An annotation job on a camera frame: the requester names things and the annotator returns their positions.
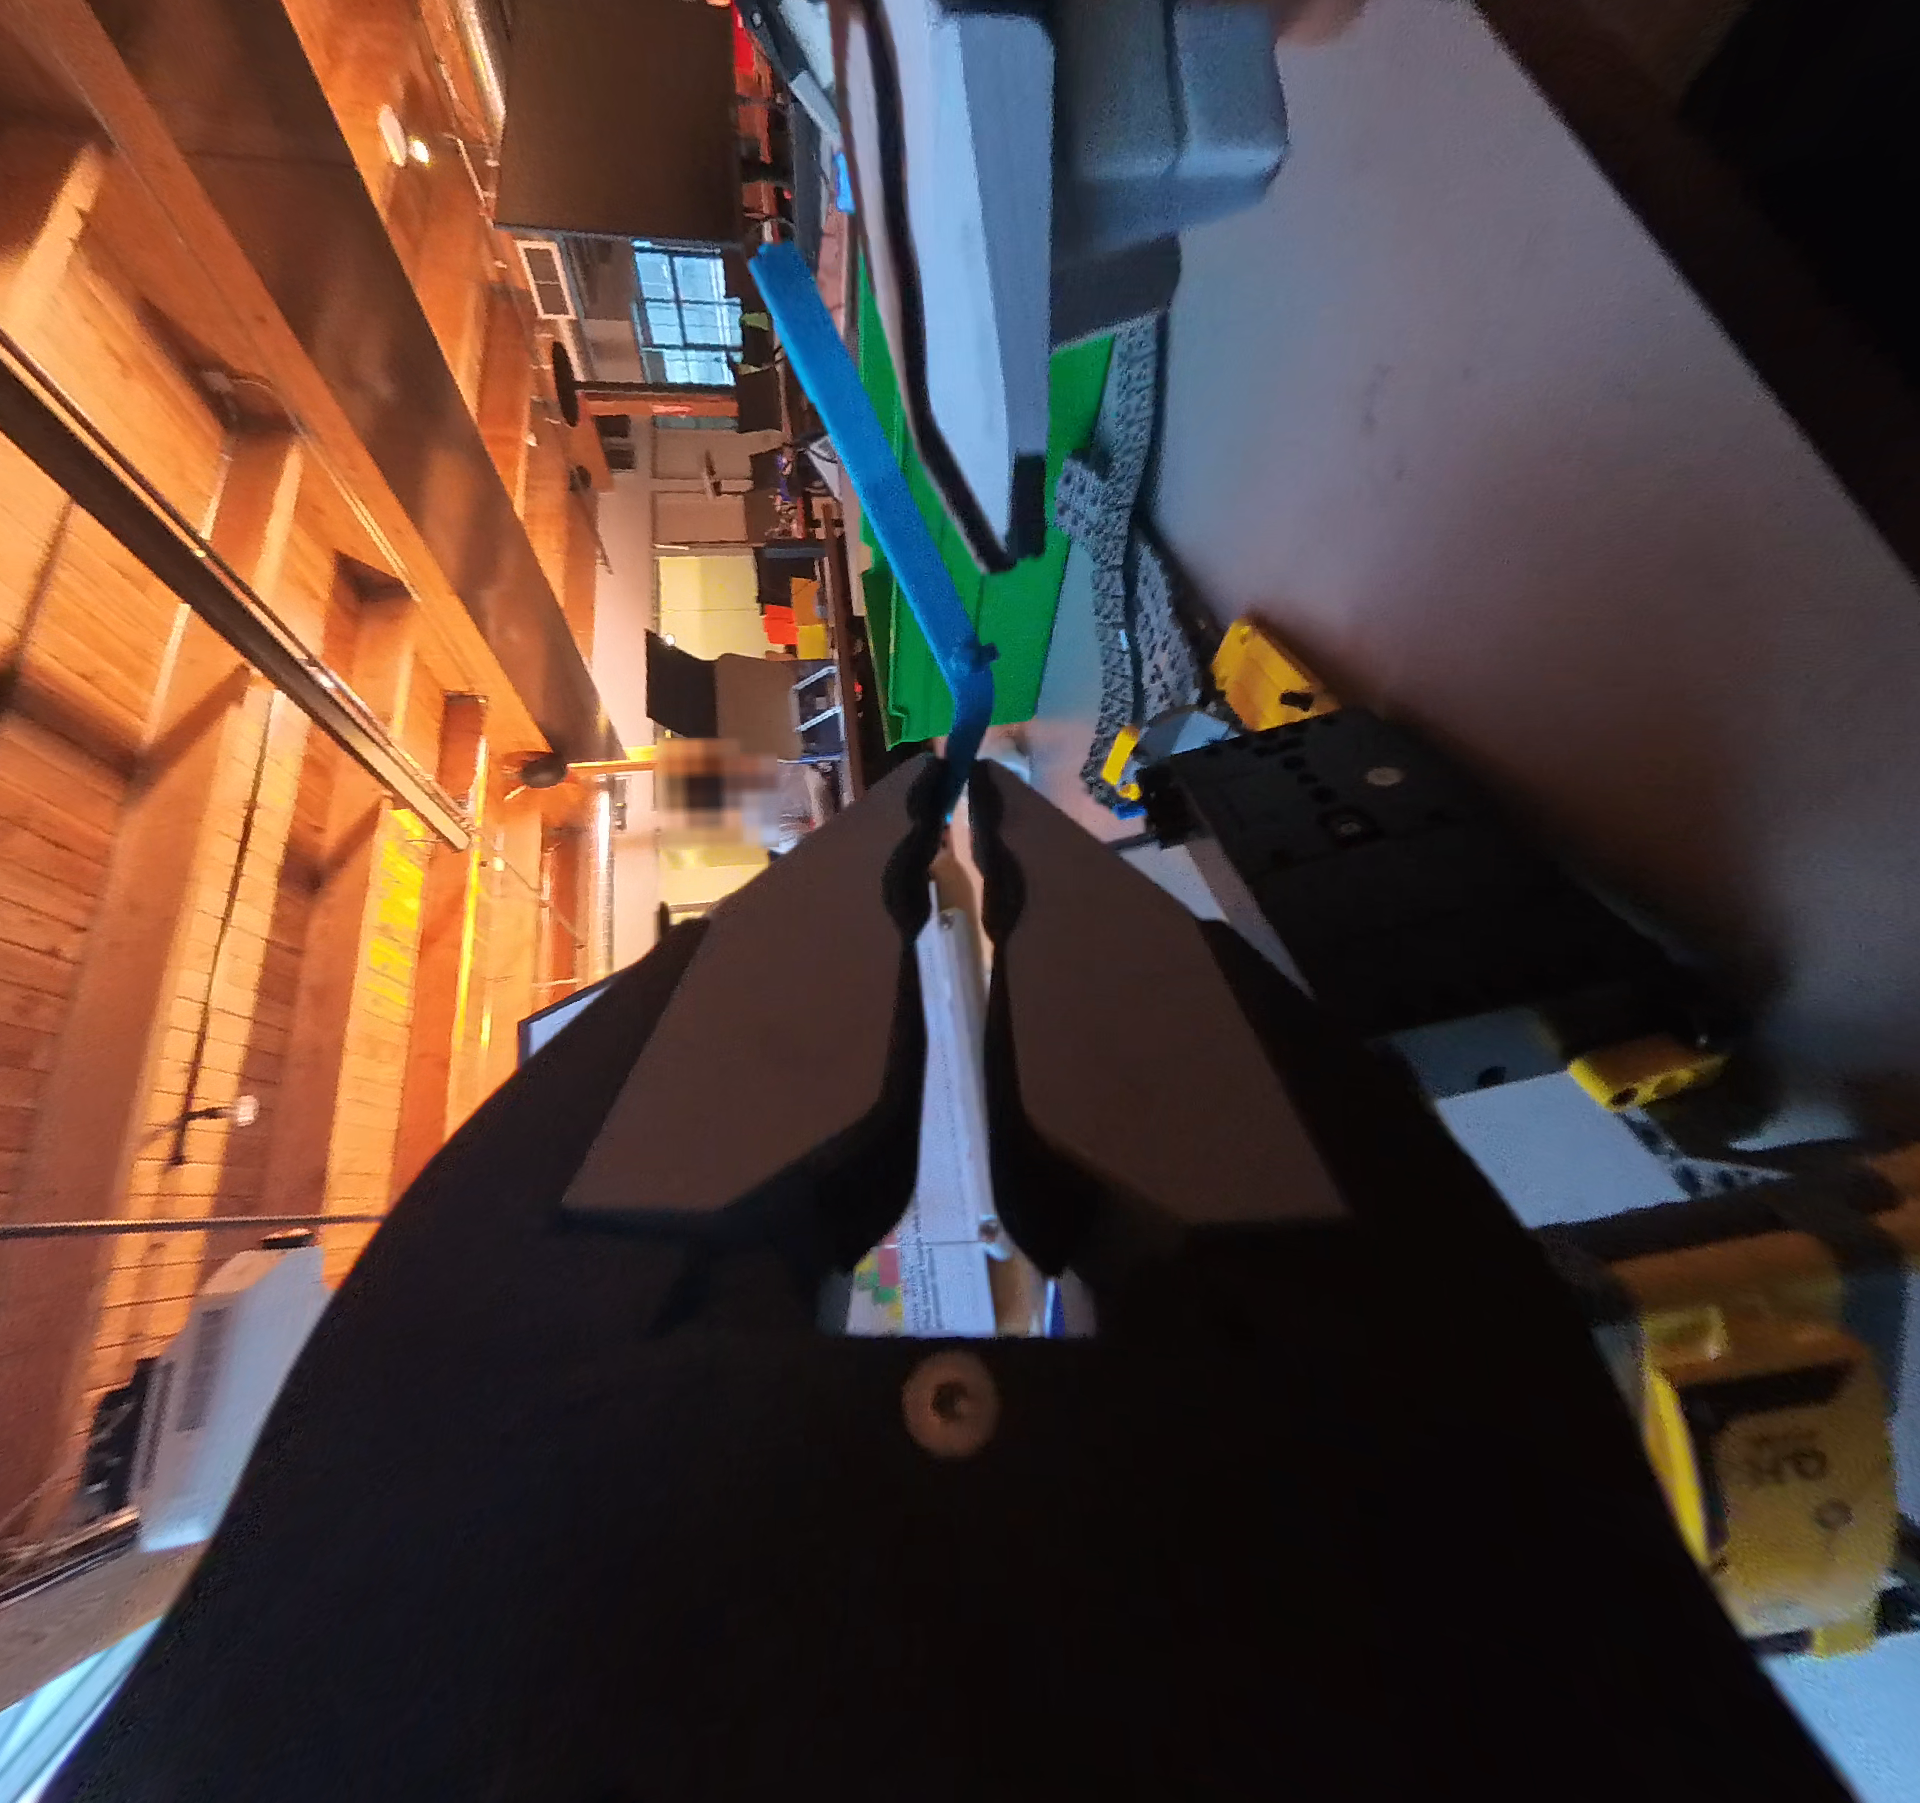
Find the black toy battery box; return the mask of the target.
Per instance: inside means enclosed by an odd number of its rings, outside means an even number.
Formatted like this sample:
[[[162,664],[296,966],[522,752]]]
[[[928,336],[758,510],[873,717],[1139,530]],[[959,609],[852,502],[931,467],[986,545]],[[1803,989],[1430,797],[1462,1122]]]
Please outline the black toy battery box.
[[[1382,1038],[1514,1010],[1657,1019],[1666,955],[1425,738],[1345,707],[1141,768],[1161,838],[1211,845],[1309,995]]]

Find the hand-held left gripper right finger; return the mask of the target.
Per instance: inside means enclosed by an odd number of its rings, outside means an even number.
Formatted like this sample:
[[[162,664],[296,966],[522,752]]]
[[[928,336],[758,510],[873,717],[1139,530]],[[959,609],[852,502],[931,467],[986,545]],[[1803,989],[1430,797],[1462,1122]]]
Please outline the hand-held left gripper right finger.
[[[1043,1270],[1121,1270],[1211,1234],[1339,1225],[1348,1200],[1204,921],[995,761],[972,766],[993,946],[997,1213]]]

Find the grey desk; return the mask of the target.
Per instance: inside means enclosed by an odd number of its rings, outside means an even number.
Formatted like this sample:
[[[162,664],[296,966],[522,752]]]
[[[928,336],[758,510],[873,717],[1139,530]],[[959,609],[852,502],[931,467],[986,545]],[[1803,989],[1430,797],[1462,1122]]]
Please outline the grey desk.
[[[1581,0],[1282,61],[1175,298],[1175,558],[1917,1132],[1917,398]]]

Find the white appliance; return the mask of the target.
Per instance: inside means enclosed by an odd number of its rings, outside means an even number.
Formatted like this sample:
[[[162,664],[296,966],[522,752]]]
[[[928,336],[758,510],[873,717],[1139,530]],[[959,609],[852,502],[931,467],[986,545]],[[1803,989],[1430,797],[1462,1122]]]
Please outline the white appliance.
[[[317,1232],[266,1235],[196,1294],[142,1405],[129,1496],[139,1552],[213,1536],[329,1298]]]

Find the wide yellow toy panel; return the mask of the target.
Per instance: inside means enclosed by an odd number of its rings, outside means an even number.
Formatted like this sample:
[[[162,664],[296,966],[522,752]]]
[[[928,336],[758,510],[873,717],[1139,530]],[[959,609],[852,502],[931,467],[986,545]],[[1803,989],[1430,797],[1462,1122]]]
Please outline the wide yellow toy panel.
[[[1324,680],[1249,617],[1226,624],[1210,659],[1210,680],[1223,706],[1249,733],[1292,727],[1343,707]]]

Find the green plastic bin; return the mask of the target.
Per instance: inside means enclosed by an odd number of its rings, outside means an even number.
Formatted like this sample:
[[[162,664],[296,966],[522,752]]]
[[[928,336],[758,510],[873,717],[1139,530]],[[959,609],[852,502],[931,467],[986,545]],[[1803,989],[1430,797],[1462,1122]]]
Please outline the green plastic bin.
[[[928,540],[944,556],[976,638],[995,649],[995,698],[991,725],[1028,720],[1043,686],[1059,599],[1069,567],[1069,538],[1050,521],[1043,552],[1001,573],[988,573],[947,517],[942,497],[926,474],[907,426],[901,380],[893,365],[869,265],[854,270],[859,376],[876,402],[877,423],[891,447],[910,495],[921,508]],[[1094,426],[1111,359],[1111,340],[1056,350],[1047,365],[1046,517],[1053,517],[1059,477],[1070,454],[1092,444]],[[869,521],[860,525],[869,564],[860,576],[869,623],[869,647],[877,680],[879,725],[889,749],[936,741],[951,725],[951,694],[933,659],[926,632],[901,596],[889,556]]]

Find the dark partition panel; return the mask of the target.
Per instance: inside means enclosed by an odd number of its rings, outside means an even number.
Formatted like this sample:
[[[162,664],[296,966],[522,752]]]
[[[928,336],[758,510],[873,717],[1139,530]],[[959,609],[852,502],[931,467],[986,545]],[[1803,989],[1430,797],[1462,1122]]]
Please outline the dark partition panel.
[[[745,241],[733,20],[702,0],[514,0],[492,225]]]

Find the small yellow toy beam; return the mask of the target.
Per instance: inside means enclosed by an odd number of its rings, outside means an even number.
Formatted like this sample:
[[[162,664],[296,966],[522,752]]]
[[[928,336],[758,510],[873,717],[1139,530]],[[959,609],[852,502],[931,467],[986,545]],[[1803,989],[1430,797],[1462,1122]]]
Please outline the small yellow toy beam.
[[[1712,1086],[1727,1067],[1722,1049],[1668,1033],[1586,1049],[1568,1066],[1572,1079],[1611,1114],[1630,1114]]]

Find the blue plastic tool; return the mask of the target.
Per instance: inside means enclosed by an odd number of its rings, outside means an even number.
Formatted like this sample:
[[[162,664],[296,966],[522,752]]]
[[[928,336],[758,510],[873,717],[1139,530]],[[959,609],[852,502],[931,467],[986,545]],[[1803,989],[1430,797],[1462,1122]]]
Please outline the blue plastic tool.
[[[921,506],[835,328],[812,271],[795,242],[764,242],[749,264],[776,335],[871,523],[877,545],[921,627],[951,696],[944,761],[944,817],[951,819],[993,713],[993,649],[975,634],[962,593],[928,532]]]

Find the yellow toy frame piece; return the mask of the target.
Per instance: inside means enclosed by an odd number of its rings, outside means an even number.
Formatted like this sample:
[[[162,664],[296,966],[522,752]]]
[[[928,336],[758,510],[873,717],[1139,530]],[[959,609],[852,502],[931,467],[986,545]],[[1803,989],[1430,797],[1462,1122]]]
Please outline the yellow toy frame piece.
[[[1650,1217],[1611,1278],[1646,1455],[1724,1614],[1815,1660],[1917,1624],[1896,1441],[1917,1400],[1917,1146]]]

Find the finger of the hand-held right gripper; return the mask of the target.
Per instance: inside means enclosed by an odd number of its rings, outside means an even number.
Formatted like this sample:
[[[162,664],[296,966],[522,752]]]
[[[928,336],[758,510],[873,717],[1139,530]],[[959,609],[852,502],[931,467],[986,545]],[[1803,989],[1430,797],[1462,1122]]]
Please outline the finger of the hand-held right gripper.
[[[1043,544],[1053,46],[1030,15],[854,0],[854,139],[908,429],[981,567]]]
[[[1288,150],[1267,15],[1210,0],[1056,0],[1051,336],[1171,308],[1183,239],[1254,205]]]

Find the window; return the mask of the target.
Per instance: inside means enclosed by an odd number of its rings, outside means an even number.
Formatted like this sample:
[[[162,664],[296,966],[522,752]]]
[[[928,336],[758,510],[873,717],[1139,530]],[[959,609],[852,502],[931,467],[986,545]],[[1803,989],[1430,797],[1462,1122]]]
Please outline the window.
[[[745,331],[724,250],[642,239],[630,248],[641,380],[663,389],[729,389],[745,355]]]

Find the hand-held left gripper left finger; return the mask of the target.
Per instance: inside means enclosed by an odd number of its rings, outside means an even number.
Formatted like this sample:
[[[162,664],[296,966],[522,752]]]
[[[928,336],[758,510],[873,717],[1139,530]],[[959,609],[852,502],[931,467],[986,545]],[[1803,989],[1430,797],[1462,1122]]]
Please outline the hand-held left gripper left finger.
[[[695,932],[563,1194],[598,1225],[893,1225],[918,1176],[918,938],[940,850],[921,755]]]

